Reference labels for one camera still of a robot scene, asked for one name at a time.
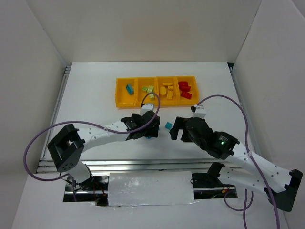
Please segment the red curved lego brick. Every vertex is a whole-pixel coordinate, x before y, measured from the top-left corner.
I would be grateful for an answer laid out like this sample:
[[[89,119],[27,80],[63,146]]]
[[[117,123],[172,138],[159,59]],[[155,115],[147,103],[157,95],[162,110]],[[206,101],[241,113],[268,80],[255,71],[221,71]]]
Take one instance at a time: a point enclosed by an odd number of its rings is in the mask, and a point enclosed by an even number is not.
[[[181,92],[181,97],[190,100],[192,98],[192,94],[186,91]]]

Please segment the red rectangular lego brick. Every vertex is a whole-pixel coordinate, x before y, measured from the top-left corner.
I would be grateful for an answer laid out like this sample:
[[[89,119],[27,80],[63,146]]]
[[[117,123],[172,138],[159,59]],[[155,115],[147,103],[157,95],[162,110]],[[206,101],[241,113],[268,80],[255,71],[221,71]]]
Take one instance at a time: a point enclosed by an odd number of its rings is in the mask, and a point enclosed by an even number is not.
[[[191,90],[191,86],[180,86],[179,88],[183,92],[189,92]]]

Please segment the yellow oval lego brick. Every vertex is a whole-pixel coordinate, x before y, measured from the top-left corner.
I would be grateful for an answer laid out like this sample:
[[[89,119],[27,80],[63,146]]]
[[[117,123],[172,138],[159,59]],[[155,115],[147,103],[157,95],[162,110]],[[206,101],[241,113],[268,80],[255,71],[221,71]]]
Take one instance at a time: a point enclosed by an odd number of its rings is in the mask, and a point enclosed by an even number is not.
[[[162,96],[166,95],[166,94],[167,94],[166,87],[161,86],[161,87],[159,88],[159,93],[160,93],[160,95],[162,95]]]

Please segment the red oval lego brick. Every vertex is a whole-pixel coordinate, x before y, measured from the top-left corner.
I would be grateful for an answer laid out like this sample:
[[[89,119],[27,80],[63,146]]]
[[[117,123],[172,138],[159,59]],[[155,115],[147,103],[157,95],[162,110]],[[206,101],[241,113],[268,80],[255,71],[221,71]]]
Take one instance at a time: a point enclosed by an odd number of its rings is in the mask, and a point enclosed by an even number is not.
[[[179,81],[178,85],[179,85],[179,88],[188,87],[188,82],[186,82],[186,81]]]

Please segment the light green rectangular lego brick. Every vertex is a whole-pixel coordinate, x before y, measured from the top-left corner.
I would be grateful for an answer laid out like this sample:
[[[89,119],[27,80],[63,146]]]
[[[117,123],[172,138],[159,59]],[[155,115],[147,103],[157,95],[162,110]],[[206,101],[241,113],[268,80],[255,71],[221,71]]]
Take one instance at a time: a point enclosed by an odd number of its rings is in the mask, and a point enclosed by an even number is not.
[[[154,86],[153,85],[149,85],[147,88],[147,93],[152,93],[154,90]]]

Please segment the light green square lego brick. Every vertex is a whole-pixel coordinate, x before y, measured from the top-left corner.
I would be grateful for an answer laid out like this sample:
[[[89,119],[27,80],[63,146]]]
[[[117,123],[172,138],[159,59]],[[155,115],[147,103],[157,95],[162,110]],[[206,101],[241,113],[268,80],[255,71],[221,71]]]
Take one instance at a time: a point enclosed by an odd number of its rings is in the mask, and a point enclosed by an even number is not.
[[[141,90],[142,90],[144,93],[147,93],[147,91],[148,91],[148,87],[143,86],[143,87],[141,88]]]

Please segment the long teal lego brick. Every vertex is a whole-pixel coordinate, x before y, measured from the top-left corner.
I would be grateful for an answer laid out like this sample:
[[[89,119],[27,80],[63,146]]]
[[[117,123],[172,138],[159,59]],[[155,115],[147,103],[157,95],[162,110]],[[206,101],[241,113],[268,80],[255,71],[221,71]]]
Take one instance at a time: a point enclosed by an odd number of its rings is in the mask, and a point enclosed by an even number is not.
[[[131,84],[127,84],[126,85],[126,90],[127,90],[129,95],[133,95],[134,94],[134,89],[133,89]]]

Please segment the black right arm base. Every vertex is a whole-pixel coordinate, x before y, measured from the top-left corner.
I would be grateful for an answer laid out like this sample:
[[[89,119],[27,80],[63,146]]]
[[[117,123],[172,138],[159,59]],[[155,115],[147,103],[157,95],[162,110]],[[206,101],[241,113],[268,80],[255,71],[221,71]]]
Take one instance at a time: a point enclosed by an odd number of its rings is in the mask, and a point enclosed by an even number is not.
[[[206,173],[192,173],[190,183],[193,186],[193,194],[195,200],[200,199],[218,199],[237,198],[236,188],[233,185],[221,183],[218,179],[222,168],[226,168],[224,164],[212,163]]]

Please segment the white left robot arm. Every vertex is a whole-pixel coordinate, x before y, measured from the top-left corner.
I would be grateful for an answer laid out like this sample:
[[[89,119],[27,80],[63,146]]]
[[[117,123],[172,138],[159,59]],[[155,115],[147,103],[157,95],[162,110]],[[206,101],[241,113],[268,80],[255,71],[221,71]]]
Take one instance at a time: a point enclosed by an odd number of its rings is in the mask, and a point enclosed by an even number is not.
[[[76,128],[65,125],[48,143],[47,148],[60,173],[68,173],[83,190],[93,186],[94,178],[88,166],[81,161],[85,151],[114,142],[136,140],[141,137],[158,137],[159,116],[150,110],[132,114],[101,128]]]

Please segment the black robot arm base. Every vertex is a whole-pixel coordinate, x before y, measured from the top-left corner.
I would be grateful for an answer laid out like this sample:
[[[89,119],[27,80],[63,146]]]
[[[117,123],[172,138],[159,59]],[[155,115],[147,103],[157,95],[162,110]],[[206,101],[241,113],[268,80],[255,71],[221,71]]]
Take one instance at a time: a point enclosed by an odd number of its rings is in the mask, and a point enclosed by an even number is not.
[[[108,206],[109,176],[92,176],[88,181],[77,183],[67,176],[63,202],[93,202],[96,206]]]

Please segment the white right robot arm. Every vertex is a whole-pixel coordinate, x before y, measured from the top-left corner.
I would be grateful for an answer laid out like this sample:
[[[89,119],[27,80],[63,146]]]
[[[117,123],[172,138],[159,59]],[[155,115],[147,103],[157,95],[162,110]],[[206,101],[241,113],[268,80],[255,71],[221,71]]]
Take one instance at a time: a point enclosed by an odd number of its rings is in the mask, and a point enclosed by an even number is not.
[[[281,168],[254,152],[247,152],[237,138],[226,132],[213,131],[205,119],[177,117],[170,130],[172,140],[177,139],[179,130],[183,132],[183,142],[195,143],[210,156],[244,169],[240,172],[215,162],[204,178],[197,181],[208,188],[221,184],[241,186],[267,196],[268,201],[282,211],[292,211],[303,176],[301,171]]]

